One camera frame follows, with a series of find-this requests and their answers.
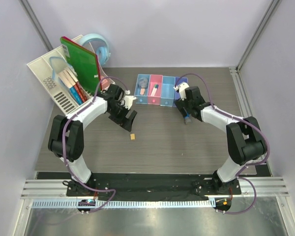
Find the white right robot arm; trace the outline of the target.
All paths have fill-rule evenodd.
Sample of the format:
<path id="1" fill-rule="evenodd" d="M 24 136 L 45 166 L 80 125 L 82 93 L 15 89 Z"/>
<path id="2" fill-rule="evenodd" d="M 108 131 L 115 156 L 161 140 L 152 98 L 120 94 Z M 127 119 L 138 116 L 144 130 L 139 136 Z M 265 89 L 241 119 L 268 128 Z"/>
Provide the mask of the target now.
<path id="1" fill-rule="evenodd" d="M 212 175 L 214 192 L 224 194 L 245 167 L 268 151 L 258 121 L 254 117 L 236 117 L 205 102 L 200 89 L 188 83 L 176 85 L 174 90 L 180 95 L 174 103 L 185 120 L 193 117 L 226 133 L 229 157 Z"/>

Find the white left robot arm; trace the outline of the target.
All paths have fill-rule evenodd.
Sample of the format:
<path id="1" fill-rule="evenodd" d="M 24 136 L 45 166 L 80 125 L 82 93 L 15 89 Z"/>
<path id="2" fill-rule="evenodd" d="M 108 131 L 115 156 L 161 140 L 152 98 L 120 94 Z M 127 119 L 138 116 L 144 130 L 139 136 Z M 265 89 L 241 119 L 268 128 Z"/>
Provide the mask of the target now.
<path id="1" fill-rule="evenodd" d="M 84 158 L 84 130 L 100 115 L 108 113 L 109 119 L 130 132 L 137 115 L 131 107 L 136 97 L 130 91 L 111 84 L 107 90 L 96 92 L 94 97 L 77 111 L 53 119 L 48 149 L 65 164 L 71 174 L 68 187 L 76 187 L 84 196 L 96 191 L 93 173 Z"/>

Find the four colour drawer organizer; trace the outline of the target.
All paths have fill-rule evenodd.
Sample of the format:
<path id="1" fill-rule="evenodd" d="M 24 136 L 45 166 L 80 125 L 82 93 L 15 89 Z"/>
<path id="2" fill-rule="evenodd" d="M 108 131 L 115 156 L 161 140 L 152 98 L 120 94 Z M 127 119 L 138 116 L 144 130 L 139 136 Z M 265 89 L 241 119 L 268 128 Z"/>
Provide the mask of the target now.
<path id="1" fill-rule="evenodd" d="M 145 94 L 140 95 L 138 80 L 141 77 L 148 78 L 148 87 L 145 88 Z M 182 82 L 188 83 L 186 77 L 164 76 L 155 74 L 138 74 L 134 96 L 137 97 L 137 104 L 160 105 L 164 107 L 175 107 L 174 104 L 174 86 Z"/>

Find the blue grey glue stick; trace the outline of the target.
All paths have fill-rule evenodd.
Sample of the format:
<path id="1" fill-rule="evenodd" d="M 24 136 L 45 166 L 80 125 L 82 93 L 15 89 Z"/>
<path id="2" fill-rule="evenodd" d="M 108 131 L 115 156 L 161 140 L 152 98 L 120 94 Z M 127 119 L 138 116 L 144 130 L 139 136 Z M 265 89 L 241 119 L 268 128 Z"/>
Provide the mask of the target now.
<path id="1" fill-rule="evenodd" d="M 191 121 L 191 118 L 190 118 L 190 115 L 187 115 L 184 117 L 184 123 L 185 124 L 190 124 L 192 121 Z"/>

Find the clear jar of paperclips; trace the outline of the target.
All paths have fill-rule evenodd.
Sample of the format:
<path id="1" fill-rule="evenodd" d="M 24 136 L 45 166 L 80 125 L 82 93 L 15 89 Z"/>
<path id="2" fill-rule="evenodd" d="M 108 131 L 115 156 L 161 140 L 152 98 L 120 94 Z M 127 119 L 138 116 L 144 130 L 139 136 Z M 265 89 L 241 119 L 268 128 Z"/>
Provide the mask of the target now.
<path id="1" fill-rule="evenodd" d="M 148 87 L 148 78 L 145 78 L 145 77 L 139 78 L 139 80 L 138 80 L 138 86 L 141 89 L 147 88 Z"/>

